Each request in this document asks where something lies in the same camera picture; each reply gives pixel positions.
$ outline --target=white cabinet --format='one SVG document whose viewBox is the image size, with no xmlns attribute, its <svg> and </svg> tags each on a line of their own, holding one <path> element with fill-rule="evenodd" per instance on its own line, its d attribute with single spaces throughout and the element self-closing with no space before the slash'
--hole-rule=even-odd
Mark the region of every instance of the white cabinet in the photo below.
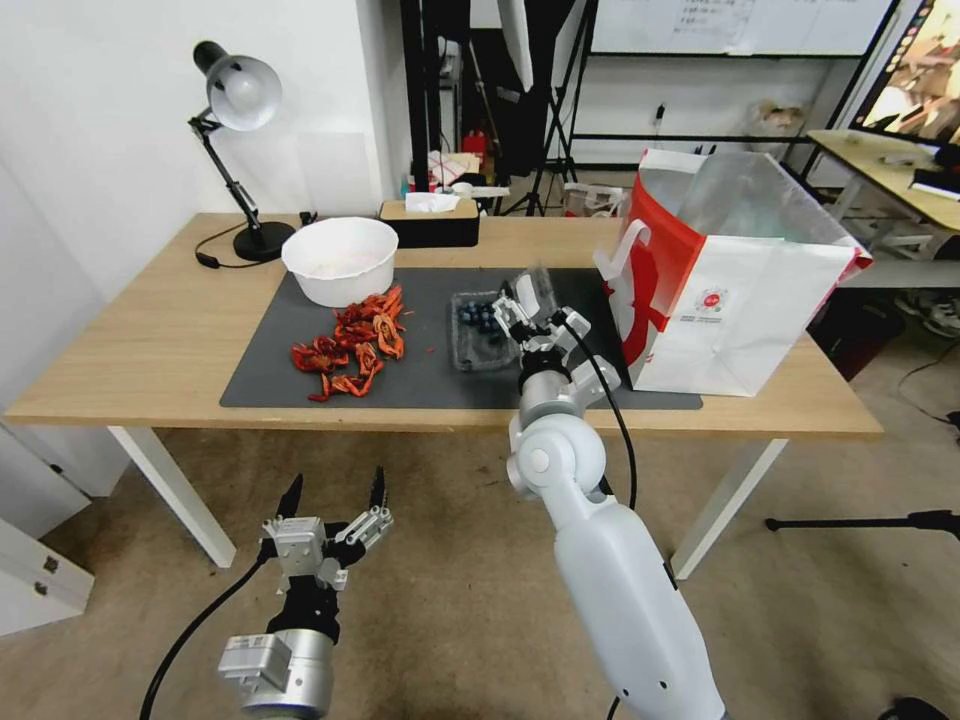
<svg viewBox="0 0 960 720">
<path fill-rule="evenodd" d="M 93 576 L 0 520 L 0 635 L 81 615 Z"/>
<path fill-rule="evenodd" d="M 0 425 L 0 520 L 40 537 L 89 504 Z"/>
</svg>

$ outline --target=monitor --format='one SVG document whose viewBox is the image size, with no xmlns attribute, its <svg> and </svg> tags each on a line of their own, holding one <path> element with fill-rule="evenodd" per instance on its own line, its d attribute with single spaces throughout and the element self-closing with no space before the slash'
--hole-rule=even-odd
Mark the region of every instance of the monitor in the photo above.
<svg viewBox="0 0 960 720">
<path fill-rule="evenodd" d="M 960 0 L 920 3 L 852 126 L 960 144 Z"/>
</svg>

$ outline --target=desk lamp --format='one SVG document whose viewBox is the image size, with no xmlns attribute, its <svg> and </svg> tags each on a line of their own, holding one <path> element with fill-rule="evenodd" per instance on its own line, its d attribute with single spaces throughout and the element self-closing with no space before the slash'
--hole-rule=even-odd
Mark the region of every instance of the desk lamp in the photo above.
<svg viewBox="0 0 960 720">
<path fill-rule="evenodd" d="M 265 62 L 245 55 L 227 55 L 222 47 L 209 40 L 193 49 L 193 61 L 207 78 L 209 105 L 190 118 L 190 127 L 247 218 L 247 227 L 233 239 L 234 252 L 244 260 L 265 262 L 278 258 L 280 247 L 294 229 L 285 223 L 260 222 L 256 203 L 227 172 L 210 144 L 210 135 L 221 127 L 246 132 L 265 125 L 280 105 L 283 94 L 280 78 Z"/>
</svg>

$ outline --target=lamp base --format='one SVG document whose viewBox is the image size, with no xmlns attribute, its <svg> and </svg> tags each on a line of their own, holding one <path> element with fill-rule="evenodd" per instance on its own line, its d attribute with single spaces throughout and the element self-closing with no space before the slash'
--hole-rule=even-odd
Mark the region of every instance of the lamp base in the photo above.
<svg viewBox="0 0 960 720">
<path fill-rule="evenodd" d="M 286 223 L 260 223 L 260 230 L 244 228 L 233 239 L 237 257 L 253 262 L 266 262 L 280 257 L 280 248 L 296 232 Z"/>
</svg>

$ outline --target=red and white bag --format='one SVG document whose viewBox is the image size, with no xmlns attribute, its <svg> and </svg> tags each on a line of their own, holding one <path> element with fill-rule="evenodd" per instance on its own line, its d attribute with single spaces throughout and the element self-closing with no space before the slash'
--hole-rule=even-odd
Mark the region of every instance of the red and white bag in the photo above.
<svg viewBox="0 0 960 720">
<path fill-rule="evenodd" d="M 756 395 L 872 262 L 772 158 L 735 155 L 646 150 L 619 246 L 594 253 L 635 390 Z"/>
</svg>

